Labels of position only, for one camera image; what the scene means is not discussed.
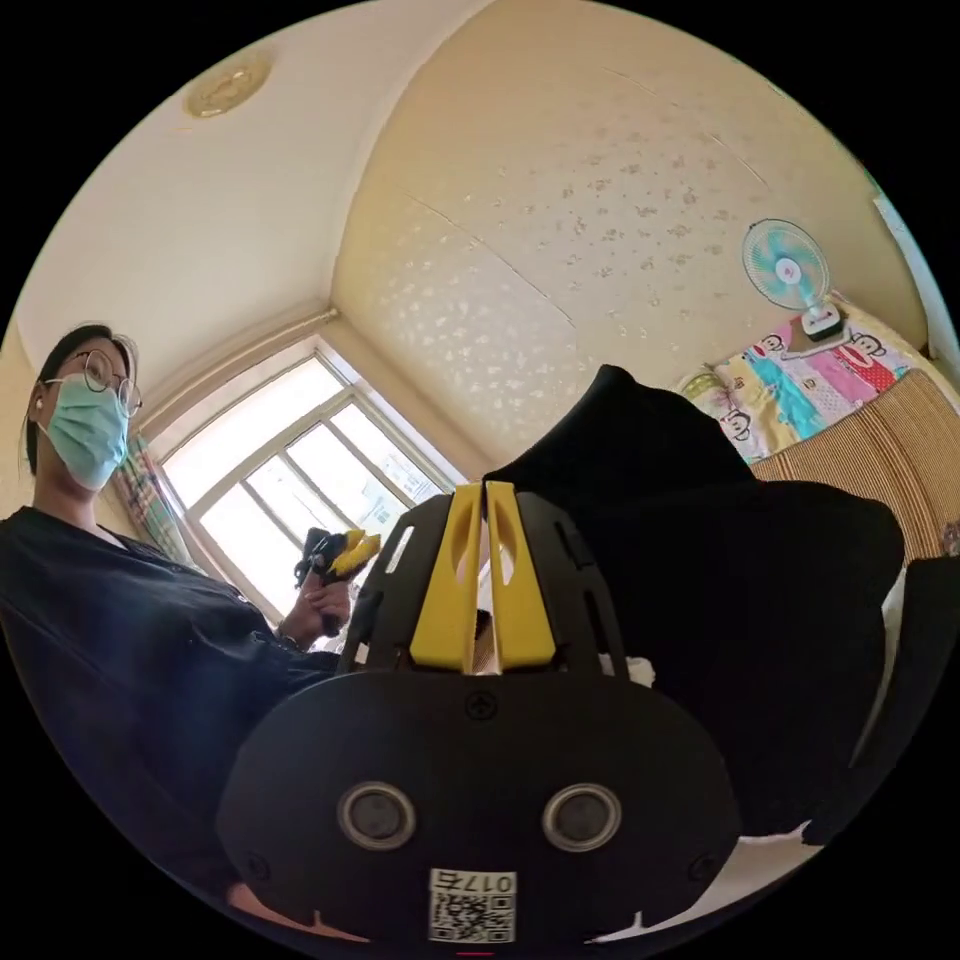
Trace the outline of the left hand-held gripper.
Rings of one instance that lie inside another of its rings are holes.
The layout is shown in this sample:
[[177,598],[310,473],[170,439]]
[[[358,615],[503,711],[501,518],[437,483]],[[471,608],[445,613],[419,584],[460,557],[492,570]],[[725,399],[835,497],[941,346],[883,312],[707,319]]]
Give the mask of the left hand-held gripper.
[[[331,548],[331,560],[327,558],[325,548]],[[362,529],[348,530],[340,535],[312,528],[308,532],[304,555],[295,570],[298,593],[311,573],[327,583],[353,579],[380,549],[381,537],[367,535]]]

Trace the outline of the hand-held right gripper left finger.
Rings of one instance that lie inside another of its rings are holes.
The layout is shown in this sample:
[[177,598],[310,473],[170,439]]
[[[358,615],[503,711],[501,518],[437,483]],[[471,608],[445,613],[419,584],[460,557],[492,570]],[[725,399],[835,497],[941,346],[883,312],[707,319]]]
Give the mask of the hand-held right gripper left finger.
[[419,668],[470,669],[475,646],[480,485],[456,488],[410,645]]

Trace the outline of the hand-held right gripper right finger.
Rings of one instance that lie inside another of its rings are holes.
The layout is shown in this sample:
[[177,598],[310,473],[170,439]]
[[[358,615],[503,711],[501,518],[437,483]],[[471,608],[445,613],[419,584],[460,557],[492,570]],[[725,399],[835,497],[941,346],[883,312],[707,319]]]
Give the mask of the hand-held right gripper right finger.
[[499,668],[546,668],[556,647],[517,495],[505,482],[486,483],[485,495]]

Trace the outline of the person's left hand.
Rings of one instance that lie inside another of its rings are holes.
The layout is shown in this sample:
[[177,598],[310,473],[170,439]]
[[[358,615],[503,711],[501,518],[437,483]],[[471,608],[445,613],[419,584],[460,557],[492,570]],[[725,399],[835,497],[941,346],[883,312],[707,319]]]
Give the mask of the person's left hand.
[[308,650],[323,638],[335,637],[351,613],[350,585],[324,582],[314,573],[305,579],[292,610],[282,619],[278,634],[297,648]]

